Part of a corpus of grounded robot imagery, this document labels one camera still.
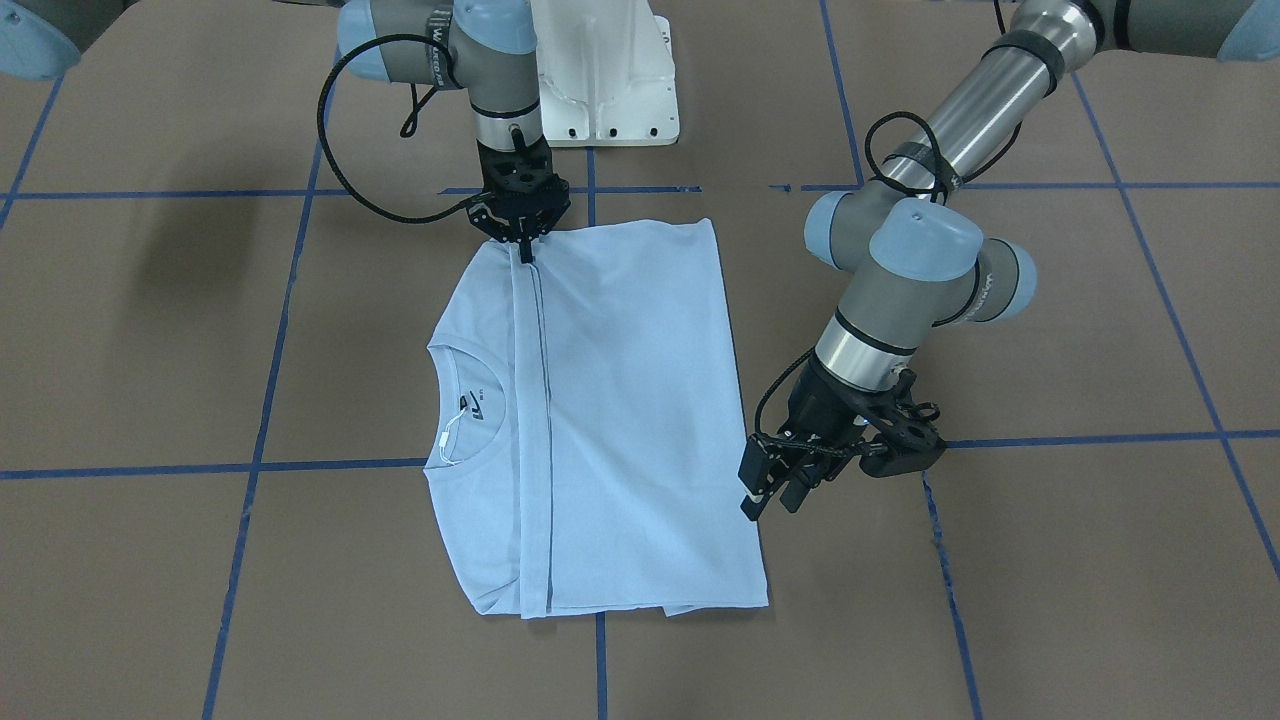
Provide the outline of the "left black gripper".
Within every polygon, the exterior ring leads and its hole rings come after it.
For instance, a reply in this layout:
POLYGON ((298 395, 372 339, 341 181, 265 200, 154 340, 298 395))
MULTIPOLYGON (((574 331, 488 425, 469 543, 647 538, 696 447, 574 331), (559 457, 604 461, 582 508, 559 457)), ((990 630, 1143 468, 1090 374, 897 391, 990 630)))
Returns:
POLYGON ((750 521, 777 498, 797 512, 809 493, 833 480, 869 448, 864 437, 868 420, 854 406, 852 393, 867 391, 844 383, 814 355, 797 357, 768 388, 756 406, 755 430, 748 437, 739 468, 746 488, 740 503, 750 521), (792 373, 800 372, 788 396, 788 415, 774 433, 762 429, 762 414, 771 396, 792 373))

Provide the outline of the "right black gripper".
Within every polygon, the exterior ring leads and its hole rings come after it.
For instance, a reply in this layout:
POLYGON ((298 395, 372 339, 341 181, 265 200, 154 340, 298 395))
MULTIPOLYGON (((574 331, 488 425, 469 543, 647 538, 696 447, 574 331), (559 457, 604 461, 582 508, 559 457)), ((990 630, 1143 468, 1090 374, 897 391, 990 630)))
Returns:
POLYGON ((468 201, 468 220, 492 240, 516 242, 522 264, 535 261, 534 242, 570 209, 570 184, 553 165, 545 140, 515 151, 477 145, 483 192, 468 201))

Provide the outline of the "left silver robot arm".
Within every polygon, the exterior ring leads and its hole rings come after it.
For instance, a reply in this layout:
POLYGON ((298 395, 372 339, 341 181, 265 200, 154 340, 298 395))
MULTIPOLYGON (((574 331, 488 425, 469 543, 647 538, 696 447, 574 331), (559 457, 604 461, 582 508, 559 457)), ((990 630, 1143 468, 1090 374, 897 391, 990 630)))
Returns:
POLYGON ((863 187, 820 197, 806 247, 851 275, 820 338, 790 373, 788 415, 754 430, 739 477, 756 520, 796 512, 850 462, 869 477, 924 471, 947 445, 940 411, 913 397, 909 364, 932 328, 1019 314, 1038 283, 1029 254, 984 234, 948 200, 988 170, 1032 109, 1111 50, 1220 61, 1277 56, 1275 1, 1021 1, 975 68, 863 187))

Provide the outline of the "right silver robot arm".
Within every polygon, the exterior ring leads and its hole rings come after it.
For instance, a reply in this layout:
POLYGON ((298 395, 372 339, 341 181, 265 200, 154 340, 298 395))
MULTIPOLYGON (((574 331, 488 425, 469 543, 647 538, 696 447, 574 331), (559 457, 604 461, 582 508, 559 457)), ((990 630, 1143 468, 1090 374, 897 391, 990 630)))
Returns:
POLYGON ((339 59, 325 78, 324 110, 343 70, 424 86, 401 133, 411 136, 429 99, 463 90, 475 119, 483 187, 458 201, 488 238, 513 243, 522 263, 570 208, 543 128, 538 37, 526 1, 340 1, 339 59))

